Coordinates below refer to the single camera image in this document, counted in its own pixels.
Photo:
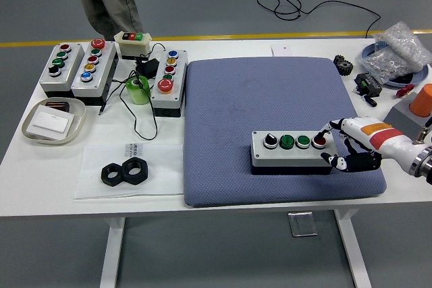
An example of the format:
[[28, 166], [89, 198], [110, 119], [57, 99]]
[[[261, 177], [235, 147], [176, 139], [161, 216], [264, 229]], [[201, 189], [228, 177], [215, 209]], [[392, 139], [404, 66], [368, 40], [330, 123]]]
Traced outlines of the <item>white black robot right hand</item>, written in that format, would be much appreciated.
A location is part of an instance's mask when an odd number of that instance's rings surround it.
[[382, 159], [395, 160], [403, 171], [419, 176], [420, 153], [424, 144], [412, 140], [390, 124], [374, 117], [354, 117], [333, 120], [315, 136], [318, 140], [332, 129], [345, 136], [347, 156], [322, 153], [321, 157], [332, 167], [347, 173], [372, 171], [380, 168]]

